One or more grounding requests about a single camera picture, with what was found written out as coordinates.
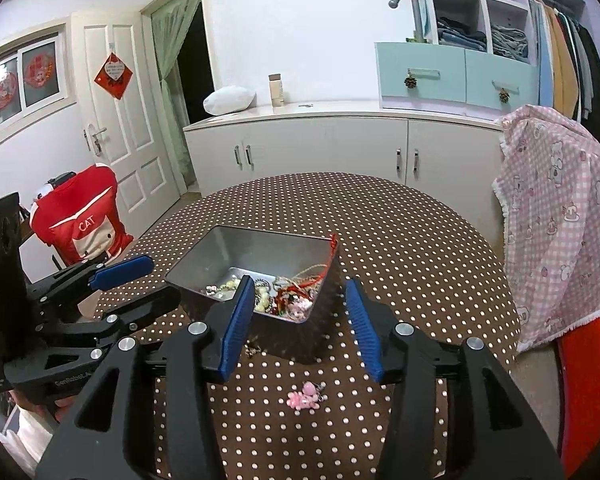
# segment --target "pink checkered blanket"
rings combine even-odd
[[[523,106],[500,123],[493,189],[522,352],[600,317],[600,144],[552,108]]]

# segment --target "metal screw cap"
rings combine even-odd
[[[124,337],[118,343],[118,348],[124,352],[131,350],[134,346],[136,346],[136,340],[132,337]]]
[[[187,330],[189,330],[189,333],[193,335],[202,334],[206,330],[206,323],[203,323],[202,321],[196,321],[195,323],[191,323]]]
[[[395,331],[400,335],[411,335],[414,332],[414,328],[409,323],[398,323],[395,326]]]
[[[470,337],[466,340],[466,345],[471,350],[482,350],[484,348],[484,343],[479,337]]]

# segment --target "red hanging ornament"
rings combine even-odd
[[[134,73],[113,52],[94,81],[116,99],[122,99]]]

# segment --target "red window decoration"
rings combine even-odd
[[[54,74],[56,64],[49,54],[38,54],[24,69],[24,82],[33,88],[40,88]]]
[[[0,110],[5,108],[18,92],[18,77],[13,72],[7,72],[0,81]]]

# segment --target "round table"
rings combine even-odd
[[[401,184],[345,173],[254,180],[210,195],[142,236],[130,256],[148,254],[154,272],[101,296],[96,314],[139,296],[216,224],[327,237],[337,232],[343,278],[359,276],[371,298],[432,338],[459,344],[478,336],[509,370],[520,333],[500,262],[463,218]],[[209,385],[218,443],[230,479],[371,479],[378,464],[392,387],[365,373],[351,326],[335,316],[328,355],[300,365],[242,352],[227,384]],[[163,339],[187,326],[179,308],[136,337]],[[286,394],[304,381],[325,382],[318,410],[295,412]],[[156,380],[158,475],[170,477],[164,448],[164,381]],[[445,468],[446,390],[438,380],[432,475]]]

